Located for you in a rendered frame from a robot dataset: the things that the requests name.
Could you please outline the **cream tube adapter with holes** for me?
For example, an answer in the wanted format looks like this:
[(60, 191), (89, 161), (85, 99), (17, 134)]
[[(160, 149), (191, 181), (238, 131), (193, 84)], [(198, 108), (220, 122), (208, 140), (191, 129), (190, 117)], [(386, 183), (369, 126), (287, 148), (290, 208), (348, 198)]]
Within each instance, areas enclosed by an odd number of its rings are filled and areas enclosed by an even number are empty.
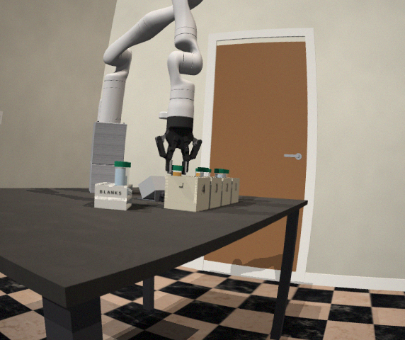
[(198, 212), (209, 207), (210, 178), (166, 175), (164, 208)]

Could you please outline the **cream square bucket adapter with holes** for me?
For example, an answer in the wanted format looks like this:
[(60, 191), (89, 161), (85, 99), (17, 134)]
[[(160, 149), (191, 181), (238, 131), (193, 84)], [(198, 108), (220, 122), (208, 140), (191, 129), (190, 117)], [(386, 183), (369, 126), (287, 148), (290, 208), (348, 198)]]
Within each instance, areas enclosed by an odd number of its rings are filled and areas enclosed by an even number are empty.
[(232, 187), (232, 178), (222, 178), (222, 192), (221, 192), (220, 206), (230, 204), (231, 187)]
[(240, 182), (240, 178), (232, 178), (232, 190), (231, 190), (230, 204), (239, 202), (239, 182)]
[(222, 178), (210, 178), (210, 196), (209, 196), (209, 209), (220, 207)]

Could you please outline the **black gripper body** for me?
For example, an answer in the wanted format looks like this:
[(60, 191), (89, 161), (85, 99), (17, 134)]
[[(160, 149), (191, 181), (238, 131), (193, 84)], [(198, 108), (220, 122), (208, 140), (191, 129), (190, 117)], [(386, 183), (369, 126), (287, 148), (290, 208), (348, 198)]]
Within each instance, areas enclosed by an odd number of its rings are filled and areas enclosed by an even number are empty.
[(183, 137), (188, 137), (188, 145), (193, 141), (193, 118), (185, 116), (169, 116), (166, 124), (166, 141), (171, 147), (173, 138), (178, 135), (176, 148), (184, 149)]

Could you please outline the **white tube rack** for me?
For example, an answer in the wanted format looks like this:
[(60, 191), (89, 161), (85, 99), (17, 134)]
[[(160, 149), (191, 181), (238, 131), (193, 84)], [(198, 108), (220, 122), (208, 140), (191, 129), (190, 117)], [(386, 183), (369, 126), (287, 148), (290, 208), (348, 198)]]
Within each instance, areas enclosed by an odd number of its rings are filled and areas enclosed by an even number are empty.
[[(129, 188), (129, 195), (127, 195)], [(132, 205), (132, 185), (115, 186), (115, 183), (95, 184), (95, 208), (127, 210)]]

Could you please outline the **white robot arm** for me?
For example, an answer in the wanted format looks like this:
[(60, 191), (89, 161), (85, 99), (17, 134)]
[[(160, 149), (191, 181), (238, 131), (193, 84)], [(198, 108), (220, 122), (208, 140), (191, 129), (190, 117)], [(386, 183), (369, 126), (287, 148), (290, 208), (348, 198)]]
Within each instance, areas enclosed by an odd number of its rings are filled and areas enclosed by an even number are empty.
[(159, 118), (166, 120), (169, 116), (194, 118), (195, 85), (183, 79), (180, 74), (197, 75), (203, 68), (203, 59), (197, 44), (197, 27), (190, 11), (202, 1), (172, 0), (173, 6), (149, 12), (108, 47), (103, 61), (116, 68), (115, 72), (105, 76), (97, 121), (121, 122), (125, 83), (132, 60), (132, 51), (129, 47), (151, 40), (173, 21), (175, 21), (174, 45), (183, 52), (173, 51), (167, 59), (171, 82), (170, 101), (168, 112), (160, 112)]

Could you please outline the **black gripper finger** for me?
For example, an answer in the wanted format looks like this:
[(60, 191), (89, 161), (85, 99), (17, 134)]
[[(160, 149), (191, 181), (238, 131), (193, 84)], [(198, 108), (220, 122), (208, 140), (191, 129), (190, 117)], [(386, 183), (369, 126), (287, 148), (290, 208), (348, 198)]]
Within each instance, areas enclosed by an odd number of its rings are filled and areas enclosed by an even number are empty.
[(173, 163), (173, 160), (171, 160), (171, 159), (173, 157), (173, 153), (175, 152), (179, 136), (178, 135), (174, 136), (171, 147), (168, 145), (167, 153), (165, 152), (164, 144), (163, 144), (165, 138), (166, 138), (166, 136), (162, 135), (162, 136), (155, 137), (155, 140), (156, 140), (156, 145), (157, 145), (157, 148), (159, 151), (159, 156), (165, 158), (165, 160), (166, 160), (166, 171), (168, 174), (171, 174), (172, 173), (172, 163)]
[(183, 156), (183, 161), (182, 161), (182, 166), (183, 166), (182, 174), (183, 175), (186, 175), (186, 173), (188, 173), (189, 161), (196, 158), (202, 142), (203, 142), (202, 140), (193, 138), (193, 148), (189, 155), (188, 137), (187, 136), (183, 137), (184, 149), (181, 149), (181, 153)]

